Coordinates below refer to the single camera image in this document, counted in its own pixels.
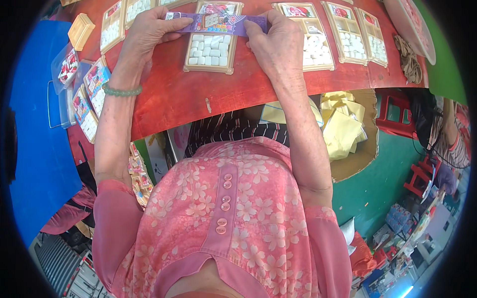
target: pink floral blouse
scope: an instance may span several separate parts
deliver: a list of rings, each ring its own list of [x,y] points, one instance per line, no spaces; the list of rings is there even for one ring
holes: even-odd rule
[[[98,185],[96,272],[117,297],[164,297],[214,258],[249,297],[349,297],[351,263],[334,212],[303,208],[289,148],[265,137],[199,148],[155,186],[145,211]]]

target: woman's left hand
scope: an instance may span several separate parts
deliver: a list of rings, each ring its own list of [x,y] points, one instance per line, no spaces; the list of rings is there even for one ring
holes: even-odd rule
[[[192,23],[191,18],[163,20],[167,12],[166,7],[158,6],[136,16],[121,49],[123,59],[137,57],[147,63],[156,45],[178,39],[182,34],[174,31]]]

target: blue panel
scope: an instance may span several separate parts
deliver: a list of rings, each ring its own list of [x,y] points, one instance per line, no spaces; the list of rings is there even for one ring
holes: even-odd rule
[[[40,21],[31,33],[13,78],[10,107],[15,112],[18,160],[10,185],[13,213],[26,246],[81,189],[66,130],[48,125],[47,85],[51,62],[68,42],[69,22]],[[50,83],[52,126],[60,124],[58,96]]]

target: red table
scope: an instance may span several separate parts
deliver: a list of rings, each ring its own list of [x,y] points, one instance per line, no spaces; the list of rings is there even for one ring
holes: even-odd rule
[[[82,0],[69,5],[59,13],[57,19],[73,21],[80,13],[86,13],[96,28],[91,33],[80,59],[95,61],[100,57],[99,42],[103,13],[117,0]],[[257,15],[271,9],[267,0],[243,0],[244,15]],[[339,63],[338,52],[332,30],[321,3],[313,2],[328,36],[333,57],[336,62],[334,71],[306,72],[308,94],[387,87],[428,87],[427,69],[424,57],[418,56],[423,68],[423,80],[420,84],[406,84],[407,79],[401,71],[399,52],[394,46],[393,35],[397,34],[382,3],[375,0],[354,0],[351,5],[341,0],[334,2],[361,8],[378,18],[388,55],[388,67],[373,62],[368,66],[352,63]],[[195,12],[196,3],[180,6],[173,10]],[[225,75],[214,72],[183,72],[188,38],[167,42],[156,47],[152,59],[152,69],[142,82],[143,92],[137,97],[132,139],[140,139],[178,125],[189,123],[209,116],[242,109],[277,100],[270,81],[261,70],[253,53],[245,46],[247,38],[239,37],[235,52],[234,73]],[[112,71],[116,65],[119,43],[106,53],[108,67]],[[206,99],[210,102],[208,111]],[[68,137],[73,156],[78,163],[84,161],[78,141],[81,142],[88,158],[93,157],[93,145],[89,144],[81,129],[75,125],[68,128]]]

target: brown cloth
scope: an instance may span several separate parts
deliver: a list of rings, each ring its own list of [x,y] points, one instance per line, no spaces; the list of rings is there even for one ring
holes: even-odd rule
[[[394,36],[394,43],[401,53],[401,69],[407,80],[419,84],[422,81],[422,69],[413,48],[399,35]]]

